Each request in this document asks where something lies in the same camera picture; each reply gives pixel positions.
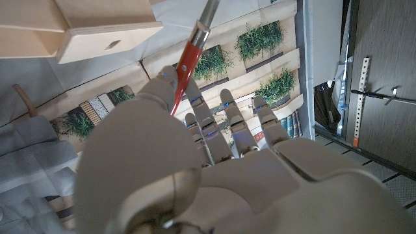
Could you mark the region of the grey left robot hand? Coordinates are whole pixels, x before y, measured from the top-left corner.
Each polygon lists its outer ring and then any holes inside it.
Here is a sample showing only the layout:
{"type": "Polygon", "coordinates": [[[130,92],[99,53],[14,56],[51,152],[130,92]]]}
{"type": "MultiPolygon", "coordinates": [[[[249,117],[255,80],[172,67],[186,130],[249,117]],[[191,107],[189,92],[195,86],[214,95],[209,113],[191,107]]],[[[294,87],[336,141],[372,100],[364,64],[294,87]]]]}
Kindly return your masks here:
{"type": "Polygon", "coordinates": [[[165,66],[91,132],[75,183],[78,233],[414,233],[415,219],[362,165],[291,138],[255,99],[259,148],[228,90],[238,154],[202,102],[200,124],[170,112],[178,76],[165,66]]]}

